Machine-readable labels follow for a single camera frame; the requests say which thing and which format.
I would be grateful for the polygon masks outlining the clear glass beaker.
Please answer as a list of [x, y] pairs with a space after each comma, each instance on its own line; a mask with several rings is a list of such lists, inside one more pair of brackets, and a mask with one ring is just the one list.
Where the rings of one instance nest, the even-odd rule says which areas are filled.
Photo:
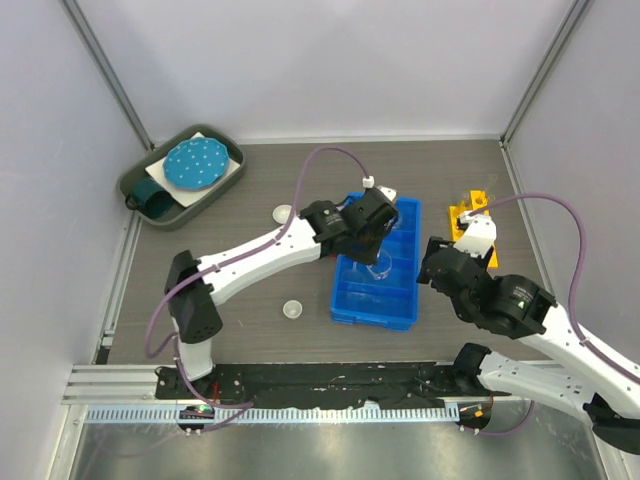
[[366, 269], [374, 281], [385, 280], [391, 273], [393, 268], [393, 259], [391, 255], [384, 249], [378, 254], [376, 261], [367, 265]]

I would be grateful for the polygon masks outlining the yellow test tube rack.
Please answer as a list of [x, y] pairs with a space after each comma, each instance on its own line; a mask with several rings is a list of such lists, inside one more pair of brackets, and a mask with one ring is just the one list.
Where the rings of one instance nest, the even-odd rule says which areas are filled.
[[[448, 207], [449, 230], [450, 230], [451, 240], [453, 241], [453, 243], [456, 240], [458, 240], [462, 235], [462, 231], [459, 229], [457, 225], [457, 217], [461, 213], [463, 213], [464, 211], [472, 211], [473, 213], [486, 213], [490, 215], [488, 204], [486, 203], [483, 190], [470, 190], [469, 196], [471, 200], [471, 205], [469, 207], [460, 208], [460, 207], [457, 207], [455, 204], [450, 205]], [[495, 242], [494, 242], [493, 252], [489, 260], [476, 259], [476, 260], [486, 261], [487, 267], [489, 269], [497, 269], [499, 266]]]

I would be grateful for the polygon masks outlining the blue divided plastic bin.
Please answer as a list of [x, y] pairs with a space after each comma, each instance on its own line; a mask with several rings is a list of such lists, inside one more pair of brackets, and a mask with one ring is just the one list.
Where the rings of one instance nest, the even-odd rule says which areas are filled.
[[389, 276], [374, 281], [352, 273], [352, 262], [344, 255], [336, 261], [330, 300], [333, 321], [407, 331], [418, 317], [419, 293], [416, 278], [420, 269], [421, 202], [400, 197], [398, 221], [382, 242], [393, 259]]

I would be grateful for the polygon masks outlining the thin clear test tube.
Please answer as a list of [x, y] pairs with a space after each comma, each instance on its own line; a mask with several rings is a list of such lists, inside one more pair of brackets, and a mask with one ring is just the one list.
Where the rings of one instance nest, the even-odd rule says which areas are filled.
[[495, 187], [497, 181], [498, 181], [498, 175], [497, 174], [490, 174], [488, 176], [488, 178], [487, 178], [485, 187], [483, 189], [484, 196], [485, 196], [487, 204], [490, 204], [495, 200], [494, 187]]

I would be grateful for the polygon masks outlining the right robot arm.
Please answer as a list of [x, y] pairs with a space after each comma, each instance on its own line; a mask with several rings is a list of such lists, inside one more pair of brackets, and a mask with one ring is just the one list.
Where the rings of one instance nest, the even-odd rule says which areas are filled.
[[538, 284], [521, 275], [492, 277], [487, 263], [432, 237], [417, 281], [446, 295], [460, 320], [532, 348], [564, 371], [553, 373], [467, 343], [453, 363], [455, 389], [526, 397], [589, 424], [607, 444], [638, 454], [639, 365], [572, 325], [567, 309]]

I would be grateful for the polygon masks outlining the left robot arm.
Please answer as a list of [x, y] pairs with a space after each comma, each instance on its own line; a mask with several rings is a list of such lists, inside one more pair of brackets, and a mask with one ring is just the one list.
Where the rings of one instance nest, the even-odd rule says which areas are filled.
[[343, 255], [362, 264], [377, 260], [397, 221], [397, 191], [377, 186], [341, 204], [315, 201], [284, 226], [233, 249], [173, 260], [165, 289], [177, 332], [179, 388], [205, 397], [213, 385], [212, 339], [222, 329], [218, 307], [245, 288], [285, 269]]

